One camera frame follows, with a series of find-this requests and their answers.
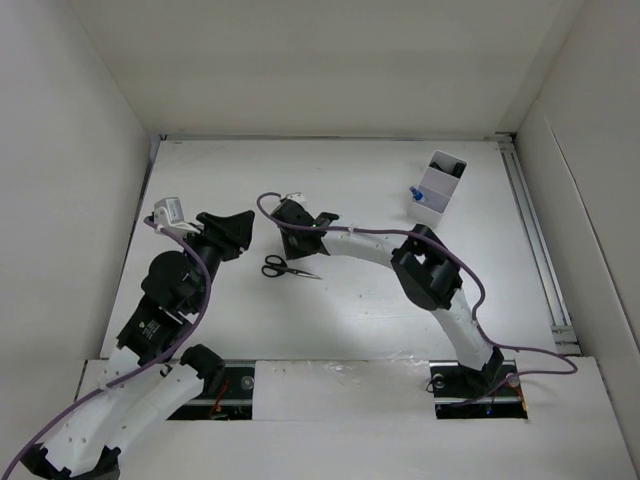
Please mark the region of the yellow highlighter marker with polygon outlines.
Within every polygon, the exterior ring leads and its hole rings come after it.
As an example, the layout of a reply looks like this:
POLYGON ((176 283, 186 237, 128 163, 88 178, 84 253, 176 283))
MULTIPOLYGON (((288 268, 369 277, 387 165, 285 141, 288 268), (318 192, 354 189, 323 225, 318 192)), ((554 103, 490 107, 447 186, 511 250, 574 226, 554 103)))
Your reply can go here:
POLYGON ((451 175, 453 177, 456 177, 456 178, 460 179, 462 177, 465 169, 466 169, 466 163, 459 161, 453 166, 453 168, 451 170, 451 175))

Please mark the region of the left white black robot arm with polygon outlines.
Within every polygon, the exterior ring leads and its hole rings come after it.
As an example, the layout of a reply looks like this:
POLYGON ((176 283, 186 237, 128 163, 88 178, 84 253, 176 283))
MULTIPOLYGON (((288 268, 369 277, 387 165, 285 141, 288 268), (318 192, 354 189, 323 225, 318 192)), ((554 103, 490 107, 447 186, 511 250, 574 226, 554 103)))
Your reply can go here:
POLYGON ((187 222, 177 199, 156 204, 145 224, 180 248, 153 259, 98 386, 47 424, 56 431, 47 441, 25 446, 19 461, 27 470, 44 479, 116 479, 120 460, 178 408, 220 390, 225 362, 202 344, 160 367, 203 320, 220 264, 249 248, 254 219, 251 210, 202 212, 187 222))

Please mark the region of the green highlighter marker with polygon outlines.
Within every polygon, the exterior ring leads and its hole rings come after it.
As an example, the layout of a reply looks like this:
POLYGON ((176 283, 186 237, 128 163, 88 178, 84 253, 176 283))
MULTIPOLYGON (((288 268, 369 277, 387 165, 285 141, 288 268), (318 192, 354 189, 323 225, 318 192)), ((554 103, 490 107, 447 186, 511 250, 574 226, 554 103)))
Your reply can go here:
POLYGON ((443 173, 445 173, 445 174, 450 175, 450 170, 449 170, 449 168, 448 168, 446 165, 442 166, 440 163, 438 163, 438 162, 436 162, 436 161, 432 161, 432 162, 430 163, 429 167, 430 167, 430 168, 432 168, 432 169, 434 169, 434 170, 438 170, 438 171, 440 171, 440 172, 443 172, 443 173))

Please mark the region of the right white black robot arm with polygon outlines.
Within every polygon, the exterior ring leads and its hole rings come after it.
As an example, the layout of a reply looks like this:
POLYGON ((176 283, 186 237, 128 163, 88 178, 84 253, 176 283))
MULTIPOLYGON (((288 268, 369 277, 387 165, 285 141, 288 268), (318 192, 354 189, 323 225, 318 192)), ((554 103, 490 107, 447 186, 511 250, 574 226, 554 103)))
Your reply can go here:
POLYGON ((394 233, 340 226, 333 213, 314 218, 292 197, 282 199, 271 216, 290 260, 345 256, 393 270, 410 302, 431 312, 447 335, 465 387, 479 395, 497 384, 504 357, 483 337, 463 291, 460 267, 429 227, 417 224, 398 240, 394 233))

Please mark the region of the black handled scissors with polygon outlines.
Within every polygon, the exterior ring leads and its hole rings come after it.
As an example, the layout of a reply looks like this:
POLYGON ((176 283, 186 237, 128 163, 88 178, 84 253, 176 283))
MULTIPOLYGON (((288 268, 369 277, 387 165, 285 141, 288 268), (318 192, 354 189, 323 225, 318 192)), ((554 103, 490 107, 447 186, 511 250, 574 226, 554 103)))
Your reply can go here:
POLYGON ((264 259, 261 273, 268 278, 278 278, 286 274, 302 278, 321 280, 321 277, 311 272, 289 267, 286 261, 279 255, 268 255, 264 259))

